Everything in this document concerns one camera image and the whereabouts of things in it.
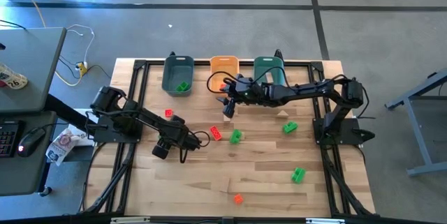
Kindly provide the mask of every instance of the gray floor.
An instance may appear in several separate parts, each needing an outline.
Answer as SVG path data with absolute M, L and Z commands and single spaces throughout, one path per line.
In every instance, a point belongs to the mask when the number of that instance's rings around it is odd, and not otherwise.
M 215 3 L 309 5 L 310 0 L 38 0 L 39 2 L 100 3 Z M 445 6 L 446 0 L 318 0 L 340 6 Z M 252 58 L 280 48 L 286 59 L 321 59 L 311 10 L 163 10 L 43 8 L 48 26 L 83 24 L 95 31 L 89 64 L 112 73 L 117 57 L 166 57 L 174 50 L 193 57 L 234 54 Z M 41 27 L 34 8 L 0 7 L 2 19 L 26 27 Z M 365 113 L 377 120 L 361 121 L 376 133 L 365 145 L 367 171 L 378 214 L 412 220 L 447 220 L 447 172 L 408 177 L 406 168 L 422 165 L 406 112 L 385 110 L 383 104 L 414 87 L 430 73 L 445 68 L 447 13 L 322 12 L 332 60 L 356 76 L 368 90 L 371 105 Z M 89 43 L 69 33 L 62 54 L 80 61 Z M 63 65 L 62 75 L 70 78 Z M 73 107 L 87 107 L 108 78 L 92 69 L 77 87 L 57 78 L 53 95 Z M 86 163 L 52 167 L 48 184 L 55 192 L 3 197 L 0 219 L 73 214 L 76 212 Z

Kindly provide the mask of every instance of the wooden tabletop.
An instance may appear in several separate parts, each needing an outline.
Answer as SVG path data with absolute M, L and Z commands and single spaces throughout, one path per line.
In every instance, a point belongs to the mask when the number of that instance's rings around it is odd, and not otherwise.
M 135 59 L 117 59 L 111 85 L 127 92 Z M 323 61 L 327 78 L 343 73 L 340 61 Z M 240 67 L 252 76 L 252 67 Z M 308 83 L 307 70 L 286 67 L 289 83 Z M 179 162 L 179 150 L 172 148 L 165 160 L 151 154 L 158 133 L 145 127 L 137 146 L 126 215 L 145 216 L 256 216 L 311 217 L 329 216 L 323 165 L 319 147 L 314 143 L 312 101 L 296 100 L 278 108 L 237 105 L 231 122 L 224 122 L 223 105 L 206 89 L 209 66 L 196 66 L 189 97 L 173 98 L 161 89 L 163 66 L 151 66 L 144 106 L 160 116 L 165 109 L 186 121 L 192 131 L 217 126 L 221 141 L 190 151 L 185 164 Z M 135 94 L 139 94 L 139 82 Z M 281 110 L 288 119 L 275 117 Z M 289 135 L 282 126 L 296 121 L 298 129 Z M 234 129 L 245 139 L 230 144 Z M 117 144 L 107 144 L 98 153 L 90 172 L 87 205 L 90 206 L 110 180 Z M 374 212 L 365 165 L 354 147 L 340 146 L 347 184 L 366 209 Z M 306 169 L 301 184 L 291 181 L 296 167 Z M 121 184 L 116 193 L 119 201 Z M 335 186 L 337 206 L 342 209 Z M 233 202 L 240 194 L 241 205 Z

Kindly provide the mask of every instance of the black desk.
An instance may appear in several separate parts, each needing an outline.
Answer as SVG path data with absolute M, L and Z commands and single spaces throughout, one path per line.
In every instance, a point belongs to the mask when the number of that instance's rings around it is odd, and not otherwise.
M 33 114 L 18 114 L 8 117 L 7 120 L 25 121 L 24 134 L 32 128 L 55 123 L 56 113 L 37 112 Z M 46 180 L 46 178 L 41 177 L 45 171 L 46 158 L 44 157 L 45 151 L 52 139 L 52 129 L 54 129 L 52 126 L 45 128 L 47 134 L 30 157 L 24 158 L 14 154 L 12 158 L 0 158 L 0 196 L 24 195 L 33 193 L 36 189 L 37 191 L 43 190 L 39 188 L 39 183 L 42 179 Z
M 28 78 L 28 84 L 23 89 L 0 88 L 0 118 L 21 119 L 29 130 L 34 123 L 41 122 L 35 126 L 51 124 L 58 117 L 85 130 L 87 118 L 48 93 L 65 35 L 65 28 L 0 30 L 0 43 L 6 46 L 5 50 L 0 51 L 0 61 Z M 42 111 L 55 115 L 51 119 L 47 113 L 41 114 Z M 32 117 L 30 122 L 27 121 L 28 117 Z M 47 132 L 52 133 L 53 130 L 54 127 L 48 126 Z M 45 150 L 51 138 L 47 134 L 31 157 L 0 159 L 0 195 L 30 194 L 35 190 L 43 192 L 50 169 Z

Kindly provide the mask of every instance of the green block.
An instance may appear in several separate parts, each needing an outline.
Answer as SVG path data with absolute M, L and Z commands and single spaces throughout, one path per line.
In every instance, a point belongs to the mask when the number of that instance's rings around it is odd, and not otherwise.
M 189 84 L 185 81 L 183 81 L 177 88 L 176 91 L 187 91 L 189 89 Z
M 235 129 L 233 131 L 233 134 L 231 134 L 230 143 L 231 144 L 239 144 L 241 137 L 242 137 L 242 132 L 238 129 Z
M 306 174 L 306 170 L 297 167 L 297 168 L 295 168 L 295 171 L 292 174 L 292 180 L 295 183 L 299 184 L 299 183 L 301 183 L 302 179 L 304 179 L 305 174 Z
M 290 121 L 287 124 L 285 124 L 283 126 L 283 128 L 284 128 L 284 132 L 286 134 L 289 134 L 290 132 L 292 132 L 293 130 L 296 130 L 296 128 L 298 128 L 298 124 L 293 121 Z

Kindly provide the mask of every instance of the red toy brick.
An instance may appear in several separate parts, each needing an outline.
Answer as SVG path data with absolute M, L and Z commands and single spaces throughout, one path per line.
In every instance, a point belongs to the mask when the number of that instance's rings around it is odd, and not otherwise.
M 242 202 L 244 202 L 244 198 L 238 193 L 237 195 L 235 195 L 234 201 L 236 204 L 241 204 Z
M 219 130 L 217 130 L 216 126 L 212 126 L 210 128 L 211 134 L 214 137 L 214 140 L 220 140 L 222 138 L 222 134 L 219 132 Z
M 172 117 L 172 116 L 174 116 L 174 111 L 172 109 L 166 109 L 165 117 Z

